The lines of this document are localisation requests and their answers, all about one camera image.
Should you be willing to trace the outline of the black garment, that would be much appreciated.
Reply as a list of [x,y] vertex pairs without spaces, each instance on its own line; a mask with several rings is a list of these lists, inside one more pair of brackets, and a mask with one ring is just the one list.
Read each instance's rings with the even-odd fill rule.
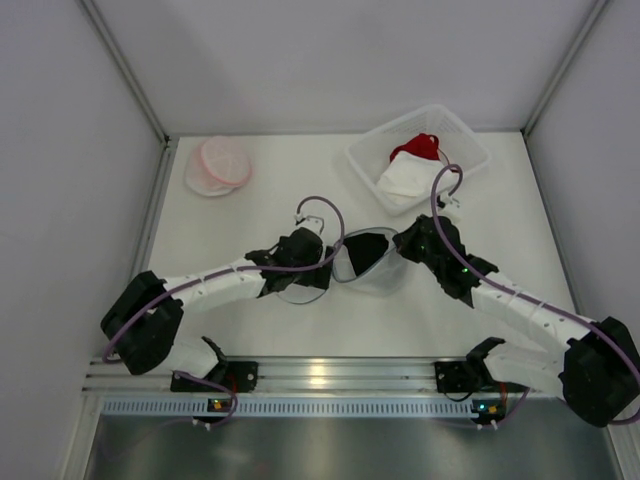
[[363,275],[385,254],[389,241],[385,234],[364,232],[346,238],[343,242],[356,276]]

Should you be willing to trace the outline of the blue trimmed mesh laundry bag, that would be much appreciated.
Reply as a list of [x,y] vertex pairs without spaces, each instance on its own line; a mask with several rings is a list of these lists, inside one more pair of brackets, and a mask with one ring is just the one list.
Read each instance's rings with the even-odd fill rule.
[[[407,262],[395,249],[392,237],[396,231],[372,227],[346,235],[343,246],[330,264],[299,274],[297,280],[278,297],[293,305],[312,303],[336,283],[374,296],[395,292],[406,277]],[[306,228],[283,237],[274,257],[287,266],[315,265],[334,253],[321,238]]]

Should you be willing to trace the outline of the pink trimmed mesh laundry bag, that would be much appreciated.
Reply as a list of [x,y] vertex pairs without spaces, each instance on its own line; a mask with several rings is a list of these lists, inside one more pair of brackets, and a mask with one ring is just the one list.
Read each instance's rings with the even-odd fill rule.
[[237,140],[214,136],[192,150],[185,167],[184,180],[194,193],[216,197],[243,187],[252,173],[251,159]]

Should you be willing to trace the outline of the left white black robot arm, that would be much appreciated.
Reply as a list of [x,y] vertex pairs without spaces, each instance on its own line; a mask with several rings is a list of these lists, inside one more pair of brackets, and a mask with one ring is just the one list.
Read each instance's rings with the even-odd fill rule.
[[301,226],[274,247],[250,251],[221,268],[174,278],[142,272],[101,320],[109,340],[103,361],[121,362],[133,376],[165,370],[217,381],[227,359],[210,338],[182,333],[186,315],[292,285],[327,290],[336,250],[311,227]]

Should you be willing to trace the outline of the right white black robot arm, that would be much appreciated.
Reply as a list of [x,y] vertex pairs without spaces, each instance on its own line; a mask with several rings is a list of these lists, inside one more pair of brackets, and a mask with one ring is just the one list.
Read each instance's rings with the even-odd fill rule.
[[468,253],[445,216],[420,215],[393,242],[404,259],[425,265],[449,297],[536,344],[530,350],[489,337],[474,347],[466,362],[476,388],[503,382],[537,390],[599,428],[638,421],[620,416],[639,396],[639,352],[624,323],[591,320],[534,297]]

